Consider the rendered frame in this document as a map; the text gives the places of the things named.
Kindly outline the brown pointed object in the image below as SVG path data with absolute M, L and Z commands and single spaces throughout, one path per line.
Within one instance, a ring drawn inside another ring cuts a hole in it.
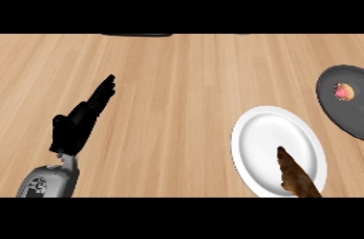
M 310 176 L 282 146 L 277 148 L 277 162 L 282 172 L 283 189 L 300 198 L 320 198 L 322 194 Z

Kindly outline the dark flat object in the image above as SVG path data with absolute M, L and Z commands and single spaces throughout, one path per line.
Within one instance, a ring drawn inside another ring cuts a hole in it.
M 136 38 L 167 38 L 174 34 L 115 34 L 115 33 L 104 33 L 105 36 L 114 37 L 136 37 Z

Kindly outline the dark grey pan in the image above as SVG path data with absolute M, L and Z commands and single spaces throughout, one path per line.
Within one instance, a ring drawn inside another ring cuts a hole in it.
M 339 100 L 335 86 L 348 84 L 354 90 L 350 101 Z M 322 109 L 335 125 L 364 141 L 364 68 L 339 65 L 329 67 L 317 80 L 316 94 Z

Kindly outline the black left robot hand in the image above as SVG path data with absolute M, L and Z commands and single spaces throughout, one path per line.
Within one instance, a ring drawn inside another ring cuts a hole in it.
M 114 80 L 115 76 L 109 75 L 96 88 L 90 99 L 80 102 L 67 116 L 55 116 L 52 152 L 76 155 L 81 151 L 107 103 L 115 94 Z

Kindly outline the white plate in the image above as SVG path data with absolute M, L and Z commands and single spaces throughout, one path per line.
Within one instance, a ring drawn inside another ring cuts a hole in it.
M 323 192 L 328 161 L 319 138 L 304 120 L 286 109 L 258 106 L 235 123 L 230 153 L 235 168 L 251 191 L 261 198 L 292 198 L 282 187 L 277 148 L 283 147 Z

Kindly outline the pink cupcake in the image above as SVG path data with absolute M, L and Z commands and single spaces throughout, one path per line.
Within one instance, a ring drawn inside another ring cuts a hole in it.
M 335 97 L 338 98 L 338 100 L 350 101 L 356 97 L 354 88 L 347 83 L 338 83 L 335 85 L 333 92 L 335 92 Z

